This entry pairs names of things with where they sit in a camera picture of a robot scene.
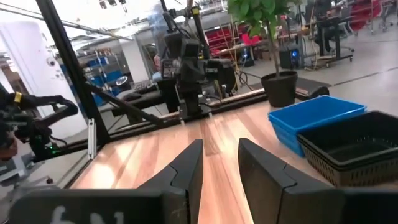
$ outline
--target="desk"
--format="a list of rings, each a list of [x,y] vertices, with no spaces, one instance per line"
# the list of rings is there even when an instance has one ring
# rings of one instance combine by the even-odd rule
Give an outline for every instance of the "desk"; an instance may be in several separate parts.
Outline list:
[[[185,126],[113,142],[103,148],[72,188],[136,188],[162,170],[194,139],[203,139],[205,158],[199,223],[252,223],[239,176],[239,138],[254,141],[292,166],[326,182],[305,159],[277,140],[268,122],[270,109],[266,101]]]

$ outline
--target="metal rail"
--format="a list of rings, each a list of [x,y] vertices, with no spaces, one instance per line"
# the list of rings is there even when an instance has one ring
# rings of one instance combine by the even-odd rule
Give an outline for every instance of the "metal rail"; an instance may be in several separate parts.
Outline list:
[[[11,7],[11,8],[18,9],[18,10],[25,11],[25,12],[29,12],[29,13],[32,13],[32,14],[36,14],[38,16],[33,16],[33,15],[29,15],[29,14],[25,14],[25,13],[22,13],[22,12],[13,11],[13,10],[10,10],[10,9],[4,9],[4,8],[0,8],[0,11],[10,12],[10,13],[13,13],[13,14],[18,14],[20,16],[27,16],[27,17],[30,17],[30,18],[33,18],[33,19],[39,19],[41,21],[44,21],[41,13],[30,11],[30,10],[23,9],[23,8],[19,8],[19,7],[12,6],[12,5],[5,4],[5,3],[0,3],[0,5]],[[109,33],[109,32],[105,32],[105,31],[98,30],[98,29],[93,29],[93,28],[90,28],[90,27],[87,27],[87,26],[76,24],[74,22],[68,22],[68,21],[63,21],[63,20],[61,20],[61,22],[62,22],[62,25],[64,25],[65,27],[71,27],[71,28],[75,28],[75,29],[80,29],[80,30],[85,30],[85,31],[88,31],[88,32],[92,32],[92,33],[95,33],[95,34],[107,35],[109,37],[114,37],[114,38],[117,38],[117,39],[123,39],[123,40],[132,41],[132,39],[127,38],[127,37],[114,35],[114,34]]]

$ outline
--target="blue plastic bin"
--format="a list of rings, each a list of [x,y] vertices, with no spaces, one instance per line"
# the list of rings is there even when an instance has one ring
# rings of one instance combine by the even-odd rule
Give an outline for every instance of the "blue plastic bin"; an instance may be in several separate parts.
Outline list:
[[[279,141],[299,156],[304,157],[304,152],[297,141],[297,133],[365,112],[364,105],[332,96],[319,96],[270,112],[268,119]]]

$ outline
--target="black plant pot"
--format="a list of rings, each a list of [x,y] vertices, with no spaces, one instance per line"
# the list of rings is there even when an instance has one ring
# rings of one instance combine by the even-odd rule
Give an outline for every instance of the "black plant pot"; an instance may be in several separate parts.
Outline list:
[[[283,71],[261,78],[261,85],[268,95],[269,104],[273,107],[284,107],[294,104],[297,83],[297,72]]]

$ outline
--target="computer tower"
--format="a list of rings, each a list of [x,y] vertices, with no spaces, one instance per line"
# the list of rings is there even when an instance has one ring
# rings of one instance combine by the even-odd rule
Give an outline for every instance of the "computer tower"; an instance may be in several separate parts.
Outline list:
[[[279,50],[280,67],[295,69],[300,67],[300,51],[298,48],[284,48]]]

